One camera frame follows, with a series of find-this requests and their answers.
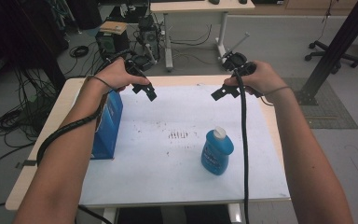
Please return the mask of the dark curtain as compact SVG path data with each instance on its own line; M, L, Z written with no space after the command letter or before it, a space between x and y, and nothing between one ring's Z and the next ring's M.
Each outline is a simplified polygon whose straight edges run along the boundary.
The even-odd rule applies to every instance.
M0 49L20 70L42 69L60 91L66 78L57 57L68 48L46 0L0 0Z

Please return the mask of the brown cardboard box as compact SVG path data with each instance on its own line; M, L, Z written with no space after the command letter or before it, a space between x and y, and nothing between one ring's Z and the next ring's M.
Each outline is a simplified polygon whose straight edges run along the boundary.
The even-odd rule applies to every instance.
M119 21L105 21L100 27L101 32L115 35L122 35L126 29L127 24Z

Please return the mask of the grey floor mat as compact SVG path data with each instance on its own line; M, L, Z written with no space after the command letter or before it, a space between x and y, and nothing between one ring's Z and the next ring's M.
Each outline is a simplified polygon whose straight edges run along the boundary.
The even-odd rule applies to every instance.
M300 106L312 129L357 129L358 125L330 84L325 81L315 97Z

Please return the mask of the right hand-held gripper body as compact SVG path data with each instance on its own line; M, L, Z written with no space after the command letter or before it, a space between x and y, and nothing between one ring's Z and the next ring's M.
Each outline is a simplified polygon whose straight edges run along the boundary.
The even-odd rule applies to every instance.
M223 67L226 71L236 72L240 76L251 75L256 70L256 65L247 60L241 53L230 52L224 57Z

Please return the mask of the blue bottle with white cap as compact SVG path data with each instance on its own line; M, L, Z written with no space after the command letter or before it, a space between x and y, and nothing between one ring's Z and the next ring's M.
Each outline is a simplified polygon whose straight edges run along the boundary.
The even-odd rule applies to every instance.
M200 161L203 167L214 175L223 174L229 162L229 155L234 146L227 132L219 126L206 134L206 140L201 152Z

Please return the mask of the black metal stand beam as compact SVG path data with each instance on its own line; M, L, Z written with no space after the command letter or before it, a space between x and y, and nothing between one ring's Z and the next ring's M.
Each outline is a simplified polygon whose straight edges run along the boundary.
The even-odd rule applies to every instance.
M358 1L347 19L343 22L337 34L331 41L324 56L318 62L304 86L296 92L300 105L309 103L327 80L333 67L338 63L346 50L358 36Z

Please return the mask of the blue cardboard box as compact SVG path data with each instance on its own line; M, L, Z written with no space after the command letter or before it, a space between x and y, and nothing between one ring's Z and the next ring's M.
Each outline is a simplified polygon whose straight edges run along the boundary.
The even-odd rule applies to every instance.
M123 104L120 95L112 91L103 100L103 112L94 134L92 160L113 159L121 121Z

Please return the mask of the black computer tower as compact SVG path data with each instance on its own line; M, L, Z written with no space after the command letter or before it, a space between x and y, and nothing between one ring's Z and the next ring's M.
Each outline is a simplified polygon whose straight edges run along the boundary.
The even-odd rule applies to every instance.
M138 20L139 43L143 46L144 54L153 62L160 59L158 27L151 15L140 17Z

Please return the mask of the white metal rod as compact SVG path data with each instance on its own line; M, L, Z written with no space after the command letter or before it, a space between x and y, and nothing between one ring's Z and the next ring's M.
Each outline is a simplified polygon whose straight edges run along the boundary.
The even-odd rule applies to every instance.
M232 53L241 43L243 43L248 37L250 36L250 34L248 32L245 32L244 37L242 39L239 40L238 43L236 43L234 46L232 46L230 49L227 50L227 52L224 54L223 57L227 57L230 53Z

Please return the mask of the person's left hand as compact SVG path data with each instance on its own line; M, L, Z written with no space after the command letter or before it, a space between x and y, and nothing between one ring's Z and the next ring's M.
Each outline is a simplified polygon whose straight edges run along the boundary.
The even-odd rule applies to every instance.
M109 91L118 91L130 84L147 85L150 81L146 77L137 77L129 74L125 69L125 61L119 57L102 71L91 77L85 89L100 95Z

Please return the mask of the person's right hand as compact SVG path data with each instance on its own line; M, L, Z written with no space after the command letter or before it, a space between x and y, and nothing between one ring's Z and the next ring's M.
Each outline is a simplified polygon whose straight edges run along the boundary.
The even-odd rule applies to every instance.
M254 61L256 70L241 78L246 88L262 93L268 102L276 104L278 96L283 92L291 92L291 88L282 80L269 63Z

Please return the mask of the black equipment case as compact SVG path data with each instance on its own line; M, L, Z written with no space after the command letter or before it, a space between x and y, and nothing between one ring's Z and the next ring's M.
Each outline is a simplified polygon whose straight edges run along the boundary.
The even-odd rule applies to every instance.
M130 41L128 34L124 31L122 34L98 32L95 36L98 44L100 55L104 61L111 56L114 56L117 52L128 49L130 47Z

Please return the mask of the person's dark trousers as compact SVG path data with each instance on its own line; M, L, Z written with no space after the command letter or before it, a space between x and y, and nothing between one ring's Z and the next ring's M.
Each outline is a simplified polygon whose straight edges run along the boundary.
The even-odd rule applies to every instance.
M177 205L121 208L118 224L231 224L227 207Z

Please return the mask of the white paper mat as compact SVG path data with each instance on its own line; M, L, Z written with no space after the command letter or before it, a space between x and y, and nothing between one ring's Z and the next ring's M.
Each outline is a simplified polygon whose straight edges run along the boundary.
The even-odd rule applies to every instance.
M179 203L235 203L286 199L285 175L257 100L230 95L215 101L214 85L158 87L150 102L130 90L111 160L91 161L81 203L133 206ZM206 134L226 130L234 150L222 175L201 164Z

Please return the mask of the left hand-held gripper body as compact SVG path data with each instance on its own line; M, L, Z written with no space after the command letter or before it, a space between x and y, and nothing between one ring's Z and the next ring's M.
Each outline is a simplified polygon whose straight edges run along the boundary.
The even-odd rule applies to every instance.
M126 71L137 77L145 77L144 71L152 67L150 60L143 55L133 55L125 61Z

